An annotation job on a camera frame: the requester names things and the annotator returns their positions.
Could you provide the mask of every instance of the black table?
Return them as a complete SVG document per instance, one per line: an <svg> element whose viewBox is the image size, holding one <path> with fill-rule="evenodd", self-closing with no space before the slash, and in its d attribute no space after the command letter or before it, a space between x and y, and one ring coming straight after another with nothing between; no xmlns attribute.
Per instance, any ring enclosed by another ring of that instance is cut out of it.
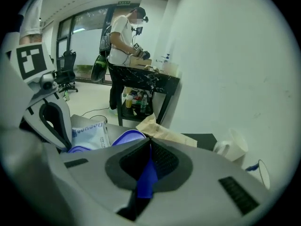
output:
<svg viewBox="0 0 301 226"><path fill-rule="evenodd" d="M217 143L217 140L213 134L182 134L195 139L198 142L198 148L206 149L209 151L213 151L214 146Z"/></svg>
<svg viewBox="0 0 301 226"><path fill-rule="evenodd" d="M154 92L165 94L166 96L157 118L157 124L160 124L168 107L171 96L174 95L180 79L161 71L155 72L152 68L151 70L144 70L144 65L135 65L132 67L116 65L116 67L117 73L122 75L116 93L119 125L123 125L123 119L131 121L143 121L145 117L147 117L147 115L140 114L134 116L133 111L129 112L129 109L126 108L125 104L122 105L121 94L123 87L144 89L150 91L152 94Z"/></svg>

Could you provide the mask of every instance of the paper bag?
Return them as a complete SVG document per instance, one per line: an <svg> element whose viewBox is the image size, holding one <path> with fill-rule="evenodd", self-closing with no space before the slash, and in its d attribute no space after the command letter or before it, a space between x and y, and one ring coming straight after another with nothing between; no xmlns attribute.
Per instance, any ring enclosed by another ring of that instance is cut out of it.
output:
<svg viewBox="0 0 301 226"><path fill-rule="evenodd" d="M198 142L190 137L182 135L181 133L173 132L169 129L164 128L156 123L155 114L152 114L146 117L138 126L137 130L141 131L144 134L149 135L157 139L164 139L168 141L174 141L177 143L190 145L197 147Z"/></svg>

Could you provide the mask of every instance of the glove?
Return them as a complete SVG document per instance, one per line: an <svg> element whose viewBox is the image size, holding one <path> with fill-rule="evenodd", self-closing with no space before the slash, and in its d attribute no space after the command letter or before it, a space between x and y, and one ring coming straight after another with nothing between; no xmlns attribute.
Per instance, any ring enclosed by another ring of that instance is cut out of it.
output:
<svg viewBox="0 0 301 226"><path fill-rule="evenodd" d="M143 55L142 55L142 59L143 60L149 59L150 56L151 56L151 54L148 51L144 51Z"/></svg>

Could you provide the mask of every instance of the man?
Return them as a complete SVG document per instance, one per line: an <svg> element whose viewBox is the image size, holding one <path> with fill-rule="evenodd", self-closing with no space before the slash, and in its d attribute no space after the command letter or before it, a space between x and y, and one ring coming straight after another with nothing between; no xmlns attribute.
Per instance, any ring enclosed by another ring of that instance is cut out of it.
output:
<svg viewBox="0 0 301 226"><path fill-rule="evenodd" d="M42 42L40 34L40 14L43 0L31 0L20 28L19 44Z"/></svg>
<svg viewBox="0 0 301 226"><path fill-rule="evenodd" d="M117 17L111 29L111 52L108 58L109 71L112 79L112 88L110 91L110 112L117 115L116 93L117 84L122 77L115 71L116 65L129 66L131 54L136 56L137 51L131 47L132 26L131 24L140 24L146 16L145 10L141 7L134 8L128 15Z"/></svg>

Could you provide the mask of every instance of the cable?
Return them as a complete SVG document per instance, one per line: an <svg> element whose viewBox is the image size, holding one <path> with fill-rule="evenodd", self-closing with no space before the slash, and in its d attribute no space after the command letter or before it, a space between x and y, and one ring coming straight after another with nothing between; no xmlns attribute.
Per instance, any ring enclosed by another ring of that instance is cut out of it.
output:
<svg viewBox="0 0 301 226"><path fill-rule="evenodd" d="M123 53L125 53L125 54L127 55L127 58L126 58L125 61L122 63L122 65L123 65L123 64L127 61L127 59L128 59L128 57L130 56L130 54L126 53L125 51L123 51L123 50L121 50L121 49L119 49L119 48L112 47L110 44L108 44L108 42L107 42L107 40L106 40L105 38L104 38L104 40L105 40L106 44L110 46L111 49L114 48L114 49L120 50L121 52L123 52Z"/></svg>
<svg viewBox="0 0 301 226"><path fill-rule="evenodd" d="M95 116L92 116L90 119L92 119L93 117L96 117L96 116L102 116L102 117L104 117L105 120L106 120L106 123L108 123L108 119L104 115L95 115Z"/></svg>
<svg viewBox="0 0 301 226"><path fill-rule="evenodd" d="M134 46L134 37L137 36L137 34L134 34L134 36L132 37L132 46Z"/></svg>
<svg viewBox="0 0 301 226"><path fill-rule="evenodd" d="M106 110L106 109L109 109L110 107L108 108L103 108L103 109L95 109L95 110L92 110L92 111L101 111L101 110Z"/></svg>

